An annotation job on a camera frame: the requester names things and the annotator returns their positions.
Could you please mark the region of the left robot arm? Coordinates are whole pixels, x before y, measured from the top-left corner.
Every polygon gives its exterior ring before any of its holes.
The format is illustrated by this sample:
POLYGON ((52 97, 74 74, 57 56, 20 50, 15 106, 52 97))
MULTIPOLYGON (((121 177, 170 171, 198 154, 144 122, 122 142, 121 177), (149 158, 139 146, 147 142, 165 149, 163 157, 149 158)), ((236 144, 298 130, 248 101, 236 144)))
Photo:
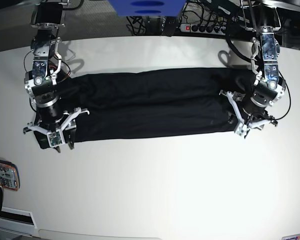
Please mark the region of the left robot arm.
POLYGON ((278 120, 266 110, 278 102, 288 88, 278 64, 280 44, 275 35, 282 27, 278 9, 300 12, 300 0, 242 0, 239 7, 242 13, 231 13, 227 21, 228 46, 239 58, 250 63, 253 72, 243 93, 220 92, 227 97, 237 118, 234 133, 243 138, 253 129, 278 125, 278 120), (230 39, 230 26, 238 21, 244 22, 244 29, 253 34, 249 57, 241 54, 230 39))

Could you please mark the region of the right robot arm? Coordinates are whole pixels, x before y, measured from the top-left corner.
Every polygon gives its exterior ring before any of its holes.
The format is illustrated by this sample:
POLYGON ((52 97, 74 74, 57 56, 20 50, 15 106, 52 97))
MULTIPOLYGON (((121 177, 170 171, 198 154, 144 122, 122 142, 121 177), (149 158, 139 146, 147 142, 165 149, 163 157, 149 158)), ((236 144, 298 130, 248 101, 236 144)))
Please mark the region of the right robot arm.
POLYGON ((24 134, 34 133, 39 145, 60 151, 63 145, 72 150, 77 130, 76 118, 89 114, 86 108, 76 107, 66 110, 58 92, 58 86, 70 76, 64 72, 59 44, 62 38, 59 30, 65 26, 65 13, 74 11, 83 5, 83 1, 75 7, 68 0, 42 0, 35 4, 30 25, 37 29, 30 44, 33 54, 32 67, 25 73, 24 88, 29 96, 29 104, 35 111, 34 121, 23 128, 24 134))

